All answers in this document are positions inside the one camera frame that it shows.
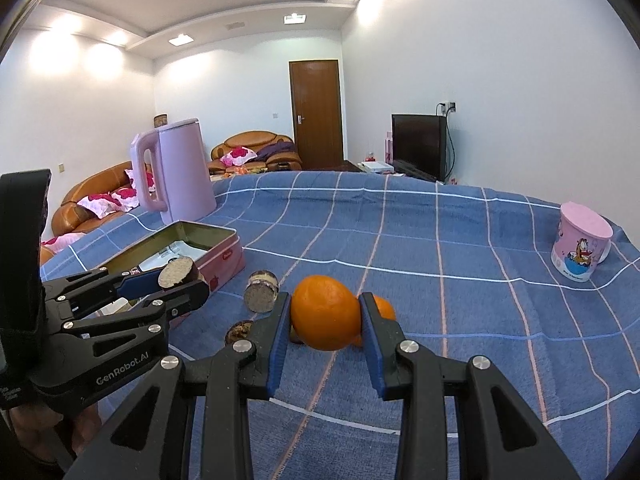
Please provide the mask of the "left hand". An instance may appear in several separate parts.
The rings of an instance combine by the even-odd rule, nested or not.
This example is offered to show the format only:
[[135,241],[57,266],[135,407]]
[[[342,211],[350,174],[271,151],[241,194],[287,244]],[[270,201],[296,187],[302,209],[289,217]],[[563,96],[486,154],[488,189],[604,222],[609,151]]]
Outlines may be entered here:
[[[44,404],[22,405],[7,411],[6,420],[17,441],[29,453],[45,462],[54,460],[53,448],[46,441],[46,435],[62,422],[61,414]],[[93,404],[85,408],[73,418],[73,423],[70,445],[74,453],[79,455],[102,427],[99,405]]]

